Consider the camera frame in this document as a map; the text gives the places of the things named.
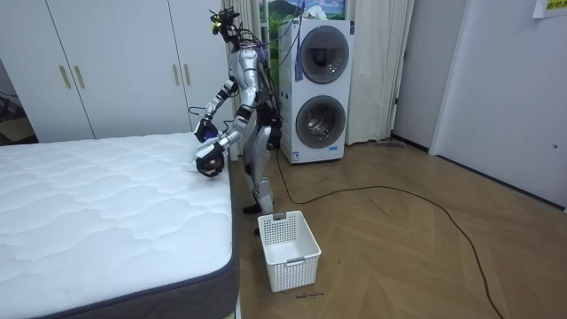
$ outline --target washing machine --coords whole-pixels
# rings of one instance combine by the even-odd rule
[[[303,19],[300,32],[299,19],[288,23],[288,32],[288,24],[279,29],[282,152],[291,164],[340,159],[345,153],[354,23]],[[297,81],[296,70],[302,80]]]

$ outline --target robot leg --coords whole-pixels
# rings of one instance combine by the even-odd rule
[[[250,170],[253,184],[252,193],[258,201],[258,204],[260,204],[260,209],[263,214],[274,213],[274,194],[272,192],[272,186],[269,179],[264,176],[269,162],[268,140],[271,131],[271,127],[261,127],[252,147],[252,163]]]
[[[247,132],[245,134],[245,145],[243,147],[242,158],[243,158],[244,163],[245,163],[246,183],[248,184],[250,191],[253,193],[254,184],[252,182],[251,167],[252,167],[252,161],[254,159],[254,154],[252,152],[253,147],[254,147],[254,141],[256,140],[256,137],[258,136],[258,124],[256,123],[256,120],[253,120],[253,123],[251,123],[251,125],[249,125],[246,130],[247,130]]]

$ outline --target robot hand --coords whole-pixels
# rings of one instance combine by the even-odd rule
[[[197,171],[206,177],[215,177],[224,169],[224,149],[218,138],[198,148],[195,159]]]
[[[219,130],[207,117],[202,118],[195,128],[195,137],[201,143],[204,143],[209,138],[217,137],[218,135]]]

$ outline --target washing machine door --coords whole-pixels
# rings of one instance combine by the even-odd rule
[[[308,100],[301,106],[295,121],[299,139],[311,148],[323,148],[337,142],[345,125],[345,108],[329,96]]]
[[[316,27],[301,43],[303,73],[315,83],[338,79],[348,64],[348,55],[348,42],[335,27]]]

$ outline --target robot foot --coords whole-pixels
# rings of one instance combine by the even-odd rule
[[[260,207],[260,204],[256,203],[252,206],[244,207],[242,209],[242,212],[244,214],[258,214],[262,212],[262,209]]]

